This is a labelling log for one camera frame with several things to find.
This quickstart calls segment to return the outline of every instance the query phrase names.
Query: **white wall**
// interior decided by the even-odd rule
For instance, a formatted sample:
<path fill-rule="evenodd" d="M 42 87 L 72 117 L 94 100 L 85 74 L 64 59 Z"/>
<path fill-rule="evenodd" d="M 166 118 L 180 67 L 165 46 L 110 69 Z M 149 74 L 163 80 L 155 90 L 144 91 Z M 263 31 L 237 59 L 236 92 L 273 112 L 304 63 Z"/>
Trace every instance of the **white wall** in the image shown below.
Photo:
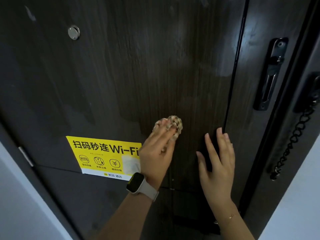
<path fill-rule="evenodd" d="M 1 143 L 0 239 L 71 240 Z"/>
<path fill-rule="evenodd" d="M 320 239 L 320 136 L 259 240 Z"/>

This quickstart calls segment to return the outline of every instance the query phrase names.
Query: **icon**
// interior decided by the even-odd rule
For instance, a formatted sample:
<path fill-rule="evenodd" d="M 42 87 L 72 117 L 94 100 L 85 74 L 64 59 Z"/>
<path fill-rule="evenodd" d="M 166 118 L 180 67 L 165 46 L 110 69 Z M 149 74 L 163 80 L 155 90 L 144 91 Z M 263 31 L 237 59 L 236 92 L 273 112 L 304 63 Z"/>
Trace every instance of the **icon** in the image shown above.
<path fill-rule="evenodd" d="M 114 168 L 120 168 L 120 162 L 116 159 L 110 159 L 110 165 Z"/>
<path fill-rule="evenodd" d="M 98 165 L 104 165 L 104 161 L 101 157 L 95 157 L 94 162 Z"/>
<path fill-rule="evenodd" d="M 89 159 L 85 155 L 80 155 L 79 158 L 83 163 L 89 163 Z"/>

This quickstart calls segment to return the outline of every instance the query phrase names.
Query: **door hinge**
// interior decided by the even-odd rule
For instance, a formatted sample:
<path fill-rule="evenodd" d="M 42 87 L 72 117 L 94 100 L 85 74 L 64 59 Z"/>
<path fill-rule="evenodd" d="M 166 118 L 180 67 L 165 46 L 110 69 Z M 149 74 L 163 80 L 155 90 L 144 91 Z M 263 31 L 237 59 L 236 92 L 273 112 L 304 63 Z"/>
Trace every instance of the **door hinge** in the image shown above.
<path fill-rule="evenodd" d="M 32 161 L 31 161 L 30 157 L 26 153 L 25 149 L 22 146 L 19 146 L 18 149 L 21 151 L 22 155 L 27 160 L 27 162 L 30 164 L 30 166 L 33 167 L 34 165 L 33 165 Z"/>

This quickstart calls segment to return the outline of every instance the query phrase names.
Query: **watch face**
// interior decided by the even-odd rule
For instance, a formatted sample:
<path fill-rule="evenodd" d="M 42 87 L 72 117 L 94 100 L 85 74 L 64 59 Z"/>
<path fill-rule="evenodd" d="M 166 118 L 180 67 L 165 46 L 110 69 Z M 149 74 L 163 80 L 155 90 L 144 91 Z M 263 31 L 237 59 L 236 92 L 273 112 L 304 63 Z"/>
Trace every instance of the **watch face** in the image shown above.
<path fill-rule="evenodd" d="M 144 175 L 136 172 L 134 175 L 132 175 L 129 183 L 127 184 L 127 190 L 129 190 L 131 193 L 137 192 L 143 180 Z"/>

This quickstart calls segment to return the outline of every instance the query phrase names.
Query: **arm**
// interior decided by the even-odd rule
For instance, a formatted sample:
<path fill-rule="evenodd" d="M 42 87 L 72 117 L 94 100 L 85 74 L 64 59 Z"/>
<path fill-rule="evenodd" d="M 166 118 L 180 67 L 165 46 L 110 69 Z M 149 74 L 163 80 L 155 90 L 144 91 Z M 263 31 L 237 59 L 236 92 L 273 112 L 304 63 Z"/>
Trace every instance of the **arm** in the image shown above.
<path fill-rule="evenodd" d="M 160 127 L 150 134 L 139 149 L 141 173 L 156 190 L 161 185 L 174 152 L 175 141 L 169 141 L 169 139 L 176 129 L 171 127 L 167 131 L 167 123 L 167 120 L 163 120 Z M 167 150 L 163 153 L 161 150 L 167 142 Z M 129 193 L 100 231 L 97 240 L 139 239 L 151 203 L 152 200 L 142 193 L 138 195 Z"/>
<path fill-rule="evenodd" d="M 217 129 L 217 141 L 219 156 L 212 145 L 209 134 L 205 135 L 212 172 L 207 171 L 204 156 L 197 152 L 200 182 L 204 195 L 225 240 L 254 240 L 236 205 L 231 200 L 235 153 L 228 134 L 222 134 L 222 128 Z"/>

